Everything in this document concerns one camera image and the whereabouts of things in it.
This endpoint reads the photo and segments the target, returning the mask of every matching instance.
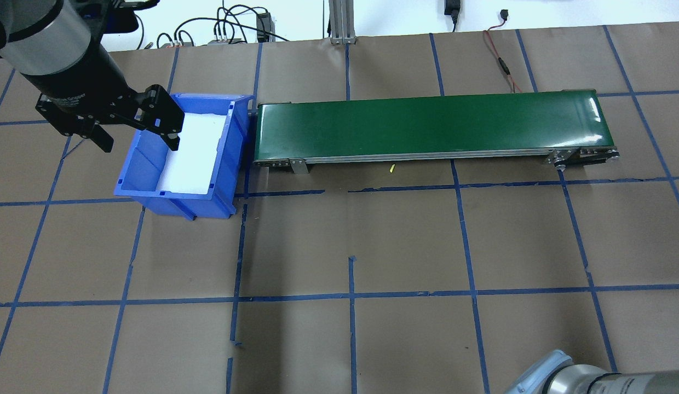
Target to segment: black cable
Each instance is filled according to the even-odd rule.
[[[137,18],[137,20],[140,21],[140,30],[141,30],[141,32],[140,32],[140,43],[137,45],[137,48],[135,48],[137,50],[137,49],[140,49],[140,47],[142,46],[142,42],[145,40],[145,23],[142,22],[142,19],[140,18],[139,15],[135,14],[135,18]]]
[[[162,38],[162,36],[166,36],[167,38],[169,38],[169,43],[171,43],[171,45],[174,45],[174,40],[171,39],[171,36],[169,34],[159,33],[159,35],[157,36],[157,48],[159,48],[159,39]]]
[[[217,12],[215,13],[215,16],[217,17],[218,20],[227,21],[227,15],[230,14],[230,10],[231,10],[231,9],[232,9],[232,8],[219,7],[219,8],[217,9]],[[224,18],[222,18],[222,19],[220,19],[220,10],[224,10],[224,11],[225,11],[225,16],[224,16]],[[235,19],[235,22],[237,22],[238,24],[240,23],[240,20],[237,19],[237,16],[236,16],[236,15],[232,15],[232,17]],[[242,29],[240,29],[240,31],[242,32],[242,40],[244,40],[244,42],[247,42],[247,35],[245,35],[245,31],[242,30]],[[227,32],[226,32],[226,30],[225,30],[225,23],[223,23],[223,25],[222,25],[222,33],[223,33],[225,36],[227,35]],[[228,43],[232,43],[232,39],[233,39],[234,37],[235,37],[235,27],[233,26],[233,27],[232,27],[232,37],[230,38],[230,40],[228,40]]]
[[[189,36],[191,46],[196,47],[196,44],[194,44],[194,38],[191,37],[191,34],[189,34],[189,32],[187,32],[186,30],[179,30],[179,41],[181,42],[181,45],[184,45],[184,38],[181,37],[181,33],[186,33],[186,35]]]
[[[233,10],[234,8],[237,8],[237,7],[245,8],[245,11],[242,11],[241,13],[233,14],[233,13],[232,13],[232,10]],[[230,8],[228,9],[228,11],[230,12],[230,15],[233,15],[233,16],[235,17],[235,20],[237,21],[237,23],[240,23],[240,21],[237,20],[237,17],[236,17],[235,15],[242,15],[242,14],[244,14],[245,12],[251,11],[252,13],[254,13],[254,15],[257,16],[257,20],[259,20],[259,22],[262,24],[262,30],[265,30],[265,31],[266,31],[266,30],[267,30],[267,26],[264,24],[264,20],[262,19],[262,15],[259,15],[259,13],[255,10],[255,8],[257,8],[257,7],[248,7],[247,5],[244,5],[244,4],[236,4],[236,5],[233,5],[232,7],[230,7]]]
[[[175,33],[179,32],[179,29],[181,29],[184,25],[186,25],[187,23],[190,23],[190,22],[194,22],[195,20],[215,20],[216,22],[217,22],[217,21],[223,22],[223,21],[221,21],[221,20],[219,20],[219,19],[216,19],[216,18],[208,18],[208,17],[204,17],[204,16],[201,16],[201,17],[198,17],[198,18],[191,18],[191,19],[189,19],[189,20],[185,20],[185,21],[182,22],[179,26],[177,26],[177,28],[174,30],[174,32],[175,32]],[[284,40],[285,42],[288,41],[286,38],[281,37],[280,35],[274,34],[274,33],[272,33],[272,32],[267,32],[267,31],[265,31],[265,30],[257,29],[257,28],[255,28],[255,27],[251,27],[251,26],[247,26],[247,25],[241,25],[241,24],[235,23],[235,22],[230,22],[229,20],[227,20],[227,21],[225,21],[225,22],[226,22],[226,23],[229,23],[230,25],[235,25],[235,26],[239,26],[239,27],[245,27],[246,29],[254,30],[255,32],[266,33],[267,35],[270,35],[270,36],[272,36],[272,37],[277,37],[277,38],[279,38],[280,40]]]

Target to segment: metal bracket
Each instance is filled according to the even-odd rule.
[[[289,159],[289,162],[294,174],[308,173],[308,165],[305,163],[305,159]]]
[[[553,164],[554,168],[563,171],[570,165],[590,165],[605,163],[607,160],[619,159],[617,147],[609,148],[580,148],[580,149],[555,149],[551,152],[544,164]]]
[[[330,43],[356,43],[354,0],[330,0]]]
[[[287,159],[287,160],[267,160],[256,161],[255,165],[259,167],[274,167],[274,168],[289,168],[294,174],[307,174],[308,165],[305,159]]]

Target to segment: robotic arm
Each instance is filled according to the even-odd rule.
[[[35,109],[59,133],[111,152],[101,124],[126,124],[177,150],[182,109],[161,85],[130,88],[100,40],[69,0],[0,0],[0,55],[40,90]]]

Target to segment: grid line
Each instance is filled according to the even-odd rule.
[[[644,292],[644,291],[673,291],[679,290],[679,283],[657,283],[650,285],[603,285],[595,287],[531,287],[511,289],[477,289],[479,296],[483,295],[512,295],[512,294],[559,294],[595,292]],[[471,291],[461,290],[419,290],[411,292],[354,292],[355,299],[367,298],[414,298],[414,297],[469,297]],[[128,299],[126,305],[170,305],[170,304],[232,304],[234,302],[296,302],[319,301],[324,299],[349,299],[349,293],[298,294],[285,296],[245,296],[234,297],[199,297],[199,298],[170,298],[170,299]],[[0,308],[11,307],[12,302],[0,302]],[[120,305],[119,299],[76,300],[76,301],[29,301],[18,302],[17,308],[41,307],[70,307],[70,306],[104,306]]]
[[[459,225],[462,230],[462,240],[464,242],[464,255],[467,260],[467,273],[469,274],[469,291],[471,297],[471,308],[473,310],[473,324],[475,325],[475,339],[478,346],[478,358],[480,359],[480,373],[483,379],[483,390],[485,394],[490,394],[490,382],[488,381],[488,369],[485,363],[485,349],[483,347],[483,333],[480,327],[480,314],[478,312],[478,292],[475,286],[475,279],[473,277],[473,265],[471,263],[469,234],[467,232],[467,222],[464,216],[464,205],[462,200],[462,192],[459,187],[459,174],[454,160],[450,160],[452,164],[452,176],[454,177],[454,186],[457,192],[457,210],[459,211]]]
[[[67,152],[67,149],[69,148],[70,145],[70,140],[72,137],[68,137],[67,140],[65,141],[64,148],[62,149],[62,155]],[[26,265],[24,266],[24,270],[22,271],[21,274],[21,280],[19,280],[19,285],[16,289],[16,295],[14,297],[14,301],[11,303],[11,310],[9,311],[9,316],[7,317],[6,320],[6,325],[4,325],[4,331],[2,332],[1,339],[0,339],[0,358],[1,358],[1,353],[4,349],[4,344],[6,344],[6,338],[9,335],[9,330],[11,329],[11,323],[13,322],[14,319],[14,314],[16,312],[16,308],[18,306],[19,299],[21,298],[21,292],[24,289],[24,284],[26,283],[26,278],[28,275],[28,270],[31,268],[31,262],[32,258],[35,253],[35,248],[37,247],[38,240],[40,238],[40,233],[42,232],[42,227],[45,223],[45,218],[47,217],[47,211],[49,210],[50,207],[50,200],[52,200],[52,195],[55,193],[55,188],[57,187],[57,179],[60,177],[60,172],[62,171],[62,165],[64,164],[64,160],[60,160],[59,163],[57,164],[57,170],[55,171],[55,177],[53,178],[52,185],[50,187],[50,192],[47,195],[47,201],[45,202],[45,207],[42,210],[42,216],[40,217],[40,222],[37,225],[37,229],[35,230],[35,237],[33,238],[33,242],[31,245],[31,251],[28,253],[28,257],[26,259]]]
[[[588,287],[590,287],[590,295],[592,296],[592,304],[595,307],[595,315],[597,316],[597,323],[600,325],[600,332],[602,334],[602,341],[605,344],[605,352],[607,353],[607,359],[609,361],[610,369],[612,372],[617,372],[617,362],[614,359],[614,354],[612,352],[612,345],[609,342],[609,336],[607,335],[607,325],[605,325],[605,318],[602,316],[602,308],[600,307],[600,300],[597,298],[597,291],[595,290],[595,282],[592,279],[592,273],[590,272],[590,267],[588,264],[588,255],[585,253],[585,246],[583,245],[583,237],[580,235],[580,227],[578,227],[578,220],[576,218],[576,213],[573,209],[573,202],[571,202],[571,195],[568,192],[568,187],[566,185],[566,178],[563,175],[563,171],[559,171],[559,179],[561,181],[561,188],[563,190],[563,195],[566,200],[566,205],[568,207],[568,213],[571,217],[571,225],[573,226],[574,233],[576,235],[576,242],[578,244],[578,252],[580,252],[580,259],[583,261],[583,269],[585,270],[585,277],[588,280]]]
[[[673,179],[673,176],[670,173],[670,168],[668,167],[668,164],[666,164],[665,159],[663,159],[663,154],[660,151],[660,147],[658,147],[657,140],[655,140],[655,137],[653,136],[653,131],[651,130],[651,127],[648,125],[648,121],[646,119],[646,116],[644,115],[644,111],[642,110],[642,107],[639,103],[639,99],[637,98],[637,94],[634,92],[634,88],[632,87],[632,82],[629,79],[629,75],[627,75],[627,71],[624,69],[624,65],[622,64],[622,60],[619,57],[619,53],[617,52],[617,48],[614,46],[614,42],[612,41],[612,36],[609,33],[609,30],[607,29],[606,25],[602,26],[602,29],[605,31],[605,37],[607,37],[607,43],[609,43],[610,49],[612,49],[612,53],[614,54],[615,60],[617,60],[617,65],[619,66],[619,70],[622,72],[622,77],[624,77],[624,82],[627,84],[627,89],[629,90],[629,94],[632,97],[632,100],[634,102],[634,106],[637,108],[637,113],[639,114],[639,117],[642,119],[642,123],[644,124],[644,129],[646,129],[648,139],[651,141],[653,145],[653,150],[655,150],[655,154],[658,157],[658,160],[660,161],[661,166],[663,167],[663,171],[665,172],[665,176],[668,178],[668,182],[670,182],[670,188],[673,190],[673,194],[675,195],[675,200],[678,202],[679,206],[679,190],[677,185],[675,185],[675,180]]]
[[[344,45],[344,81],[345,81],[345,89],[346,89],[346,101],[349,101],[352,99],[352,90],[350,89],[349,86],[349,44],[345,43]]]
[[[534,92],[539,92],[537,88],[537,80],[534,79],[534,72],[532,72],[532,65],[530,65],[530,58],[527,56],[527,49],[525,49],[525,42],[522,40],[522,35],[520,30],[516,29],[515,34],[517,35],[517,42],[520,43],[520,50],[522,51],[522,57],[525,59],[525,67],[527,67],[527,74],[530,75],[530,83],[532,83],[532,90]]]
[[[357,394],[356,374],[356,309],[354,292],[354,263],[355,256],[349,257],[349,359],[350,374],[352,375],[352,394]]]
[[[11,74],[9,74],[9,78],[6,80],[6,84],[4,85],[4,90],[1,92],[0,96],[0,108],[2,102],[4,102],[4,98],[6,97],[6,93],[9,91],[9,86],[11,85],[11,81],[14,79],[14,74],[16,74],[16,69],[11,70]]]
[[[522,56],[525,58],[525,65],[527,66],[527,72],[530,75],[530,82],[532,83],[532,88],[534,89],[534,92],[538,92],[539,89],[537,88],[537,82],[534,78],[534,72],[532,72],[532,68],[530,66],[530,61],[529,57],[527,57],[527,50],[525,49],[525,43],[522,40],[522,35],[520,34],[519,30],[517,30],[517,40],[520,42],[520,49],[522,50]],[[583,262],[583,269],[585,271],[585,277],[588,280],[588,287],[590,290],[590,295],[592,297],[592,304],[593,307],[595,308],[595,316],[597,317],[597,323],[600,325],[600,334],[602,335],[602,341],[605,345],[605,352],[607,353],[607,359],[610,364],[610,369],[612,369],[613,372],[617,371],[617,363],[615,362],[614,359],[614,354],[612,352],[612,345],[610,344],[609,341],[609,336],[607,334],[607,326],[605,325],[605,318],[602,316],[602,309],[600,307],[600,300],[597,298],[597,292],[595,291],[595,282],[592,279],[592,273],[588,269],[588,257],[587,254],[585,253],[585,246],[583,245],[583,239],[582,236],[580,235],[580,229],[578,227],[578,221],[576,218],[576,213],[573,209],[573,202],[571,202],[571,197],[568,192],[568,187],[566,183],[566,178],[564,177],[563,171],[558,171],[559,175],[559,181],[560,185],[564,194],[564,199],[566,201],[566,205],[568,208],[569,216],[571,218],[571,225],[574,230],[574,234],[576,236],[576,242],[578,244],[578,251],[580,252],[580,258],[582,259]]]
[[[432,57],[434,57],[434,67],[437,70],[437,82],[439,83],[439,95],[444,96],[444,83],[442,82],[442,69],[439,67],[439,57],[437,56],[437,45],[434,43],[434,34],[429,34],[429,42],[432,46]]]
[[[135,231],[135,240],[133,241],[133,251],[130,255],[130,262],[128,264],[128,271],[125,277],[125,284],[123,285],[123,294],[121,296],[118,308],[118,317],[116,317],[116,326],[113,331],[113,340],[111,341],[111,349],[108,354],[108,364],[106,364],[106,374],[103,380],[102,394],[108,392],[108,387],[111,382],[111,372],[113,371],[113,362],[116,357],[116,348],[118,347],[118,339],[120,337],[120,328],[123,323],[123,314],[125,313],[126,301],[128,300],[128,291],[130,289],[130,281],[133,276],[133,262],[137,255],[137,247],[140,244],[140,233],[142,232],[142,223],[145,221],[145,207],[140,210],[140,218],[137,220],[137,229]]]

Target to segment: power adapter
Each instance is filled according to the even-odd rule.
[[[444,1],[444,15],[452,15],[452,22],[457,24],[459,19],[459,11],[462,10],[462,0],[445,0]]]

